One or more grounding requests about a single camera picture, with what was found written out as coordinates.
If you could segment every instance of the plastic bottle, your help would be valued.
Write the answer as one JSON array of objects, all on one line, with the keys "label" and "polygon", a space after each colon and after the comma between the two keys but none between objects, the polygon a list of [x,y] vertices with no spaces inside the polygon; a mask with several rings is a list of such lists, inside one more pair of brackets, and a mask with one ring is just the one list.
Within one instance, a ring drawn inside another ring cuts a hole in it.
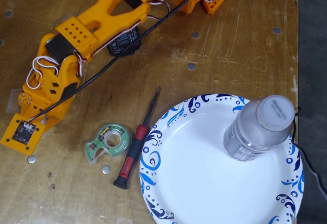
[{"label": "plastic bottle", "polygon": [[283,96],[250,101],[225,132],[224,147],[235,159],[253,160],[287,139],[293,119],[294,107]]}]

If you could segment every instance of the tape roll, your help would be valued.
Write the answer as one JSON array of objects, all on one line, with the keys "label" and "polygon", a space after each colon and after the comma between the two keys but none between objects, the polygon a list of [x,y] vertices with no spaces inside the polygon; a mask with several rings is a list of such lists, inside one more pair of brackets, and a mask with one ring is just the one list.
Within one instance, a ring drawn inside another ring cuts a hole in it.
[{"label": "tape roll", "polygon": [[93,165],[104,154],[111,157],[123,154],[131,144],[131,136],[127,129],[119,124],[110,123],[102,127],[96,138],[85,145],[88,162]]}]

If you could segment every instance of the gray floor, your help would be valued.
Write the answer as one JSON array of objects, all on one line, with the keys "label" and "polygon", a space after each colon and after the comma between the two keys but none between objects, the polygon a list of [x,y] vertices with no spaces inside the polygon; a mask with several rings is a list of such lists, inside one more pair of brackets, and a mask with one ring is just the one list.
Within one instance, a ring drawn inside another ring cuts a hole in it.
[{"label": "gray floor", "polygon": [[[299,144],[327,187],[327,0],[299,1]],[[326,224],[327,200],[305,168],[298,224]]]}]

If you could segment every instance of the white paper plate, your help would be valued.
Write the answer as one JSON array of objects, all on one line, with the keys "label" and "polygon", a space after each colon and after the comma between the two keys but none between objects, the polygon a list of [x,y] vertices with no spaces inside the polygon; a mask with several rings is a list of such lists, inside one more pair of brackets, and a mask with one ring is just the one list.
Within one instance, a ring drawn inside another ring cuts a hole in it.
[{"label": "white paper plate", "polygon": [[144,200],[160,224],[292,223],[304,189],[300,154],[288,138],[248,162],[231,158],[222,138],[249,101],[227,94],[193,97],[169,110],[144,145]]}]

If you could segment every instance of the wooden surface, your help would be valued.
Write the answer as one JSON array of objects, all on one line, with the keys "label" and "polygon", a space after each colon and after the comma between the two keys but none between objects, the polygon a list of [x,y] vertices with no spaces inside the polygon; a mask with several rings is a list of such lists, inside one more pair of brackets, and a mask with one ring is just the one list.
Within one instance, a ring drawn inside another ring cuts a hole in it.
[{"label": "wooden surface", "polygon": [[[13,116],[6,112],[10,93],[25,82],[42,36],[63,16],[79,14],[95,1],[0,1],[1,135]],[[6,10],[13,16],[5,18]],[[165,10],[157,7],[152,13]],[[140,31],[153,23],[149,20]],[[200,37],[193,39],[193,32]],[[226,0],[213,16],[197,5],[190,15],[172,16],[142,44],[76,96],[65,120],[43,135],[35,164],[0,146],[0,223],[154,223],[142,197],[138,165],[129,189],[118,189],[112,182],[124,157],[103,156],[90,166],[83,146],[108,122],[134,131],[159,85],[151,125],[173,105],[205,93],[248,99],[280,94],[297,106],[297,0]],[[99,53],[85,69],[86,79],[111,58],[106,50]],[[193,71],[187,68],[190,62],[196,64]],[[104,164],[111,166],[109,175],[101,172]]]}]

